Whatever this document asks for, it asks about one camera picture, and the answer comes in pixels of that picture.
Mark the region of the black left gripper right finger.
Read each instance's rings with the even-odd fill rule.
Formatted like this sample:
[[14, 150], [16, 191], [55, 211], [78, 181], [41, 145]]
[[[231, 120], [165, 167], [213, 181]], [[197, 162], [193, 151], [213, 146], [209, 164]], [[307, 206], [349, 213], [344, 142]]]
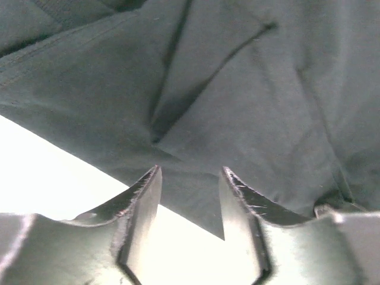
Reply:
[[379, 213], [323, 204], [300, 216], [220, 173], [224, 240], [243, 284], [378, 284]]

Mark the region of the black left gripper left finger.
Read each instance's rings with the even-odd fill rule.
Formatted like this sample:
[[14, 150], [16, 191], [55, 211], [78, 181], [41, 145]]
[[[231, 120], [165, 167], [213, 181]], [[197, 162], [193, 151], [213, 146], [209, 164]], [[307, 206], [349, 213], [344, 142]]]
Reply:
[[145, 284], [162, 192], [152, 167], [130, 188], [73, 220], [1, 214], [2, 284]]

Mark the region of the black t-shirt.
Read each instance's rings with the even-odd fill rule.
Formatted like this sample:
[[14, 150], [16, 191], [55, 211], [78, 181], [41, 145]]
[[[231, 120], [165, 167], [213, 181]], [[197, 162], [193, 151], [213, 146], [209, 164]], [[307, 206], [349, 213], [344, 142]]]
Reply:
[[2, 1], [1, 115], [217, 236], [223, 166], [379, 208], [378, 1]]

